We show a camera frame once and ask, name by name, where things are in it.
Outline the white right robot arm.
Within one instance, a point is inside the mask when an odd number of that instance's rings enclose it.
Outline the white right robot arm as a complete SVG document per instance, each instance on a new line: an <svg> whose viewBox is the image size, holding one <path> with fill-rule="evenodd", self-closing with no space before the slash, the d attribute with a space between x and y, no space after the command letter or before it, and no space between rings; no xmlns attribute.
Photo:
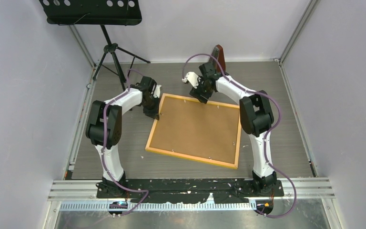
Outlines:
<svg viewBox="0 0 366 229"><path fill-rule="evenodd" d="M231 76L219 73L210 62L200 65L199 70L201 75L188 72L182 81L192 85L190 95L201 103L207 103L214 92L219 92L239 105L241 127L250 138L254 158L251 191L265 196L277 182L276 172L269 165L274 114L267 93L244 87Z"/></svg>

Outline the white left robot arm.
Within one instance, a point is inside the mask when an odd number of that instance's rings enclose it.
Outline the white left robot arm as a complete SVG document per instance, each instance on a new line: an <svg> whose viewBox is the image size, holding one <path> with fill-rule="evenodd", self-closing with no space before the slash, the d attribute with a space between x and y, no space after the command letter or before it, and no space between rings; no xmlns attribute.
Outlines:
<svg viewBox="0 0 366 229"><path fill-rule="evenodd" d="M85 134L100 156L103 174L97 183L99 194L117 198L131 192L125 181L125 171L120 162L118 143L122 136L122 116L135 106L141 106L145 116L158 120L161 85L144 76L139 83L130 85L118 96L96 100L91 105Z"/></svg>

